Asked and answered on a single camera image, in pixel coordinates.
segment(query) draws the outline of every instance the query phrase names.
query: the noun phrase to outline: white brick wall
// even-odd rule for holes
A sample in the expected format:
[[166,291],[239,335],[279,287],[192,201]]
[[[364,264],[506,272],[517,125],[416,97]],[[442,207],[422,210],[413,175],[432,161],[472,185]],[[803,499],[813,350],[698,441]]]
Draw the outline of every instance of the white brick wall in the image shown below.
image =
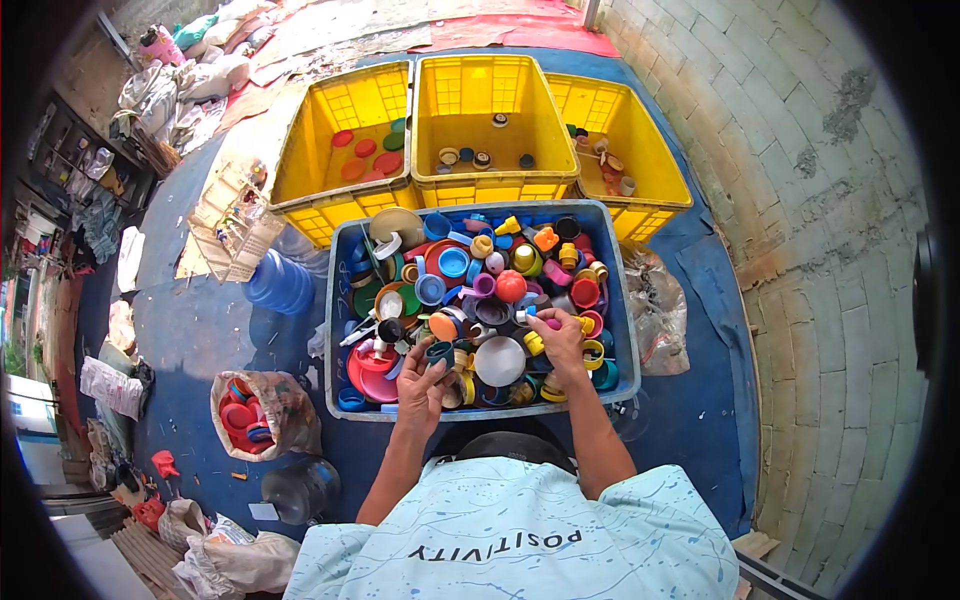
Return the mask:
[[894,502],[923,412],[908,125],[829,0],[608,1],[601,29],[683,142],[757,325],[767,560],[829,592]]

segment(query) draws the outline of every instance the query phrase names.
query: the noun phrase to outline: man's arm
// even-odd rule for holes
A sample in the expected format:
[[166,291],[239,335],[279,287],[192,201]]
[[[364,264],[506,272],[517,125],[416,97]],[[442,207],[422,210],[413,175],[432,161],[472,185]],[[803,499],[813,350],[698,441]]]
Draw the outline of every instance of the man's arm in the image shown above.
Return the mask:
[[[543,320],[556,319],[555,331]],[[590,383],[584,366],[583,335],[580,323],[562,310],[549,308],[528,318],[531,327],[543,338],[546,355],[566,393],[573,429],[573,451],[580,470],[580,488],[590,500],[596,500],[609,486],[636,475],[634,459],[623,445],[600,397]]]
[[380,471],[357,513],[358,523],[379,525],[420,480],[423,451],[437,430],[441,398],[454,378],[452,373],[444,379],[446,361],[443,359],[427,368],[424,354],[432,343],[433,338],[428,337],[410,350],[396,378],[399,395],[396,425]]

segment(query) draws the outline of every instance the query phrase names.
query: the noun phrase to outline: light blue t-shirt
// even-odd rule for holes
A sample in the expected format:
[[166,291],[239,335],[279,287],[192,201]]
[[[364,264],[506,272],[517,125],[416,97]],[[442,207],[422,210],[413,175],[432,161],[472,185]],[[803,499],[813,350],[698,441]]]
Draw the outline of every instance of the light blue t-shirt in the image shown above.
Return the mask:
[[437,461],[379,527],[311,527],[284,600],[733,598],[736,555],[680,467],[594,501],[553,465]]

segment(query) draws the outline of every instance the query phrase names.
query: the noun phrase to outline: pile of sacks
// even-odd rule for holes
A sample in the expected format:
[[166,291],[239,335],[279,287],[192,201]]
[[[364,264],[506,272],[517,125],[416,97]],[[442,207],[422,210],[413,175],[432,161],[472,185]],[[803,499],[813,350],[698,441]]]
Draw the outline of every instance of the pile of sacks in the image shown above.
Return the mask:
[[[162,25],[151,26],[140,38],[144,70],[121,90],[110,136],[130,137],[136,117],[139,129],[182,152],[191,140],[200,141],[194,138],[201,122],[216,115],[219,123],[225,107],[203,105],[247,84],[248,56],[274,34],[275,16],[271,2],[234,0],[172,35]],[[209,137],[215,124],[206,129]]]

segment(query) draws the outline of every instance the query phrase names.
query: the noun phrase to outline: plastic basket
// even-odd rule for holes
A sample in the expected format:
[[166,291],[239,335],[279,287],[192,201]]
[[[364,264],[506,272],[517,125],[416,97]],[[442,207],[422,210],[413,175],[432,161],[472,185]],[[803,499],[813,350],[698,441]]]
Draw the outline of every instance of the plastic basket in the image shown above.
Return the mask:
[[[320,248],[333,230],[352,219],[371,217],[391,206],[422,208],[410,183],[410,114],[413,64],[385,62],[330,77],[311,85],[283,142],[270,209],[281,214]],[[366,158],[368,171],[383,152],[390,125],[406,119],[402,170],[383,180],[343,181],[340,169],[354,158],[353,146],[369,138],[377,149]],[[333,134],[353,130],[353,141],[334,148]]]
[[[493,126],[496,113],[508,116],[506,127]],[[580,172],[546,79],[530,57],[420,60],[413,121],[413,180],[428,207],[559,199]],[[438,175],[440,150],[465,147],[488,153],[492,168],[461,161]],[[534,157],[533,169],[520,168],[523,154]]]
[[623,161],[623,172],[636,181],[632,197],[611,194],[599,160],[580,156],[579,190],[567,194],[610,206],[618,239],[646,242],[674,214],[693,206],[677,161],[636,92],[589,77],[547,73],[546,80],[564,122],[589,133],[591,147],[578,151],[595,154],[592,144],[606,137],[610,153]]
[[[533,202],[524,204],[497,203],[487,204],[482,208],[475,206],[449,206],[439,209],[418,210],[418,214],[425,215],[439,210],[451,220],[464,219],[470,213],[483,212],[491,218],[504,218],[511,214],[516,216],[535,215],[537,218],[572,215],[577,218],[583,231],[590,236],[593,250],[598,260],[607,264],[610,277],[609,306],[605,317],[606,329],[613,335],[616,351],[616,365],[619,369],[620,380],[612,390],[599,392],[600,401],[604,404],[621,402],[632,398],[640,387],[640,364],[638,359],[634,320],[624,301],[626,279],[623,275],[623,259],[620,256],[620,247],[613,234],[613,223],[610,212],[594,200],[559,200],[550,202]],[[326,407],[330,414],[337,419],[347,420],[396,420],[396,414],[381,412],[350,413],[340,410],[337,405],[337,396],[341,390],[350,386],[347,376],[347,358],[350,348],[340,348],[340,342],[345,337],[345,325],[351,319],[357,319],[350,312],[347,292],[350,290],[349,281],[353,273],[347,268],[352,262],[350,258],[357,244],[363,243],[363,228],[369,224],[369,219],[344,223],[333,234],[333,244],[330,247],[330,277],[326,288],[326,322],[329,324],[329,345],[325,350],[325,395]],[[467,409],[458,411],[444,411],[440,420],[488,420],[543,415],[567,410],[566,402],[541,403],[518,408],[501,409]]]
[[286,226],[284,221],[263,210],[240,236],[231,237],[230,250],[217,238],[224,217],[235,205],[244,205],[248,195],[257,204],[266,206],[260,192],[246,181],[241,173],[228,162],[215,172],[217,177],[201,194],[197,205],[187,213],[186,223],[197,242],[214,278],[226,281],[249,281],[256,265],[266,255],[267,249]]

